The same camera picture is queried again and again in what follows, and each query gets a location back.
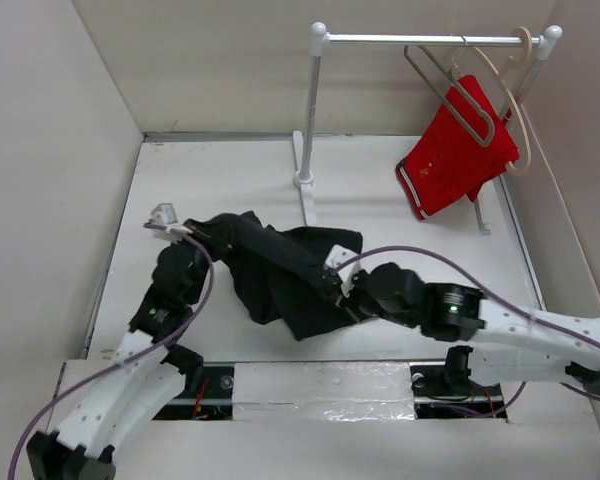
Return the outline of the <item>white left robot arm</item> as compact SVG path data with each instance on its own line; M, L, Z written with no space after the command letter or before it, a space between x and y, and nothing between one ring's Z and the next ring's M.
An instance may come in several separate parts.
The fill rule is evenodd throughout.
M215 262L233 250L236 214L147 229L170 243L110 365L59 394L88 393L51 431L23 439L36 479L113 479L123 444L177 395L202 387L202 358L178 341L209 300Z

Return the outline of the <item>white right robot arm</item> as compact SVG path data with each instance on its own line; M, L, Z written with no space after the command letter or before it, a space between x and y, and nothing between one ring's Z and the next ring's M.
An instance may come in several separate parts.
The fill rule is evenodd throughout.
M329 262L324 279L336 305L355 319L378 317L449 349L440 379L453 393L476 384L551 382L600 398L600 317L510 304L483 288L426 283L395 263L362 270Z

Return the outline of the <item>black trousers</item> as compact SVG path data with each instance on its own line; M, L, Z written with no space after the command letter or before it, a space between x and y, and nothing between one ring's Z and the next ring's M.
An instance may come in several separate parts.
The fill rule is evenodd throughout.
M297 341L352 326L334 324L322 275L334 245L362 251L361 233L315 226L278 231L252 211L237 215L234 246L240 257L220 262L228 267L234 291L253 322L267 325L281 319Z

